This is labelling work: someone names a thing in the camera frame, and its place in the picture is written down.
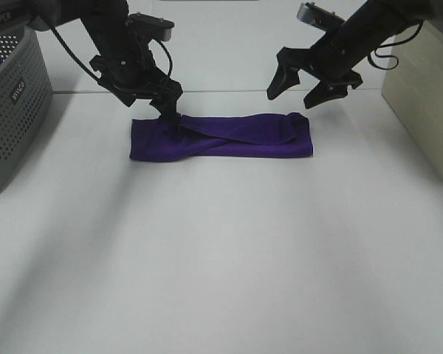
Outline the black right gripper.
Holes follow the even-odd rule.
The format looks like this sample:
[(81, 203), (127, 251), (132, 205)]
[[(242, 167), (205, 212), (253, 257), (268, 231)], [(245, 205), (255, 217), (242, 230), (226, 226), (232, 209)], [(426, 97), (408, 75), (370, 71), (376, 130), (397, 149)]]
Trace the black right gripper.
[(267, 89), (269, 100), (298, 85), (298, 72), (305, 68), (320, 80), (303, 99), (306, 109), (343, 99), (348, 87), (356, 89), (362, 84), (353, 68), (365, 57), (365, 19), (315, 18), (310, 24), (324, 35), (309, 49), (283, 47), (278, 52), (278, 66)]

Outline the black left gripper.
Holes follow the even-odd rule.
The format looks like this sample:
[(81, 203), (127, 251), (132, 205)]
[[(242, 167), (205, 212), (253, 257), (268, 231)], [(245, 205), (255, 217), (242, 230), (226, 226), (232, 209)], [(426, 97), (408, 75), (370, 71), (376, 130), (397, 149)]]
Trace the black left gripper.
[(135, 100), (150, 100), (159, 118), (177, 117), (182, 86), (157, 67), (149, 43), (128, 28), (128, 21), (90, 21), (88, 33), (98, 54), (90, 60), (100, 73), (97, 83), (131, 106)]

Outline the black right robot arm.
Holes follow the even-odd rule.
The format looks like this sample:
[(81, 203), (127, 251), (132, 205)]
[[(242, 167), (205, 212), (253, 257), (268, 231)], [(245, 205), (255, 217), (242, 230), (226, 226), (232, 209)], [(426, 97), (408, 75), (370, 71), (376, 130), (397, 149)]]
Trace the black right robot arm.
[(308, 49), (284, 47), (278, 52), (267, 97), (274, 100), (299, 84), (298, 72), (303, 70), (319, 81), (303, 99), (306, 108), (313, 108), (344, 98), (348, 89), (362, 85), (363, 79), (353, 68), (371, 59), (372, 52), (390, 37), (412, 26), (421, 27), (424, 21), (443, 22), (443, 1), (366, 1), (346, 20), (306, 2), (297, 18), (324, 34)]

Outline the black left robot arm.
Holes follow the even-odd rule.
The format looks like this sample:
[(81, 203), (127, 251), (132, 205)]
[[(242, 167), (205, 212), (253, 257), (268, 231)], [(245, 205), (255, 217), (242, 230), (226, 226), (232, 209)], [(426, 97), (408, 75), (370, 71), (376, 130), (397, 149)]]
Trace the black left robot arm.
[[(97, 49), (89, 66), (70, 49), (57, 28), (79, 20)], [(130, 13), (127, 1), (0, 1), (0, 35), (29, 27), (51, 31), (67, 54), (99, 86), (124, 105), (147, 100), (161, 118), (175, 119), (183, 90), (171, 71), (158, 68), (150, 42), (162, 46), (174, 22)]]

